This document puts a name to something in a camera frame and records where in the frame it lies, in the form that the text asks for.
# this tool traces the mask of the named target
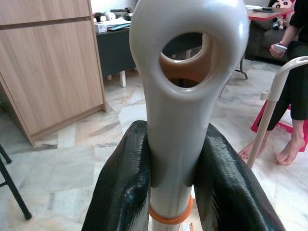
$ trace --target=person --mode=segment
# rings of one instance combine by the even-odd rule
[[[297,34],[298,41],[292,41]],[[308,0],[296,0],[290,25],[287,27],[279,44],[288,47],[287,57],[289,60],[300,56],[308,56]],[[285,51],[278,52],[273,44],[270,47],[270,53],[274,57],[283,57]],[[308,65],[303,65],[290,71],[258,155],[265,148],[270,131],[279,122],[289,104],[291,104],[293,133],[286,147],[275,155],[277,162],[282,165],[291,164],[296,158],[298,151],[305,144],[303,124],[308,119]],[[242,158],[248,158],[253,144],[251,142],[239,152],[239,155]]]

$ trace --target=stuffed toy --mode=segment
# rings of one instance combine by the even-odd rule
[[[295,0],[276,0],[273,1],[274,3],[272,4],[273,8],[293,8]],[[274,18],[273,19],[273,29],[274,30],[279,30],[279,29],[284,29],[290,22],[290,17],[288,15],[283,15],[282,17],[279,18]]]

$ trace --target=hand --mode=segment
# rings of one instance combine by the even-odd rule
[[[269,51],[270,51],[271,55],[272,55],[273,57],[276,57],[276,58],[281,58],[281,57],[283,57],[284,54],[285,54],[285,51],[279,52],[279,51],[275,50],[274,46],[275,46],[275,44],[271,45],[271,47],[270,47],[270,50],[269,50]]]

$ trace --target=chair leg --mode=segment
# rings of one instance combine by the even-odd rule
[[[1,144],[0,144],[0,153],[3,155],[5,161],[10,164],[12,162],[12,160],[9,158],[9,156],[6,154],[5,150],[2,148]]]
[[[17,203],[19,204],[20,209],[24,213],[24,216],[25,216],[26,220],[29,220],[32,217],[32,215],[29,212],[27,206],[25,205],[25,202],[23,201],[21,195],[19,194],[18,189],[16,188],[14,182],[12,181],[12,178],[11,178],[10,174],[8,173],[8,171],[6,170],[6,168],[4,166],[4,163],[2,162],[1,159],[0,159],[0,172],[2,173],[3,178],[5,180],[5,183],[1,184],[1,185],[3,186],[5,184],[7,184],[9,186],[9,188],[11,189],[12,194],[14,195]]]

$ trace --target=marble floor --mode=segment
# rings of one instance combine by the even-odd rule
[[[234,72],[218,99],[210,122],[236,151],[254,137],[250,130],[279,66],[244,60],[249,79]],[[127,87],[119,76],[105,82],[108,113],[97,112],[31,147],[6,114],[0,115],[0,143],[13,162],[6,165],[33,218],[25,221],[7,187],[0,189],[0,230],[78,231],[103,165],[135,120],[146,120],[141,79],[127,71]],[[308,230],[308,155],[300,153],[288,167],[273,155],[290,139],[276,128],[253,172],[288,231]]]

